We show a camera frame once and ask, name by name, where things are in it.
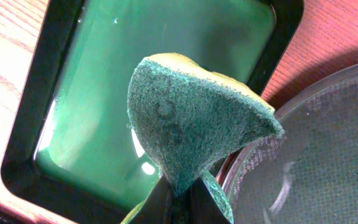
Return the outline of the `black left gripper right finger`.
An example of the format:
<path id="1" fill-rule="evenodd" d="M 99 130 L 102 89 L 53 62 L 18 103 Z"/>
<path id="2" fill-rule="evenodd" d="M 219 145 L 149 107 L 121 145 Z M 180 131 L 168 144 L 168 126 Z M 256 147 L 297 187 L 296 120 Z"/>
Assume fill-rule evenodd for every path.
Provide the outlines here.
<path id="1" fill-rule="evenodd" d="M 190 224 L 230 224 L 201 177 L 190 187 Z"/>

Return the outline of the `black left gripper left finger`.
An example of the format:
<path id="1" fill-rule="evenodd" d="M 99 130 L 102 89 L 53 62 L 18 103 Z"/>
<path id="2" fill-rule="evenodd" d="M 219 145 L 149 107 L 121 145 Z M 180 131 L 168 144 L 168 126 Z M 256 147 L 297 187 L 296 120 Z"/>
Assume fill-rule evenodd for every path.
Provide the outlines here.
<path id="1" fill-rule="evenodd" d="M 173 191 L 163 175 L 130 224 L 171 224 Z"/>

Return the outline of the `green sponge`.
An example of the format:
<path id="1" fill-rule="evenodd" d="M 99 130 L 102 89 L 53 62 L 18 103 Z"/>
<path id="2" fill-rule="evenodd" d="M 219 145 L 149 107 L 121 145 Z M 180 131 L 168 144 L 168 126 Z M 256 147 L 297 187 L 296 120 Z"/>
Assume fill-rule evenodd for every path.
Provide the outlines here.
<path id="1" fill-rule="evenodd" d="M 146 155 L 171 185 L 171 223 L 190 223 L 190 187 L 199 177 L 233 223 L 232 208 L 210 167 L 256 140 L 284 133 L 274 108 L 247 85 L 177 53 L 140 61 L 129 83 L 127 113 Z"/>

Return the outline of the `black round tray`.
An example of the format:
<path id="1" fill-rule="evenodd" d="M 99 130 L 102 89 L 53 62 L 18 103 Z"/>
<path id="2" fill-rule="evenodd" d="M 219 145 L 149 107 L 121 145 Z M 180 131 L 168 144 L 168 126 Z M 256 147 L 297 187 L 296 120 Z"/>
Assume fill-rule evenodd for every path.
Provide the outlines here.
<path id="1" fill-rule="evenodd" d="M 223 182 L 236 223 L 358 223 L 358 64 L 276 113 L 280 138 L 238 153 Z"/>

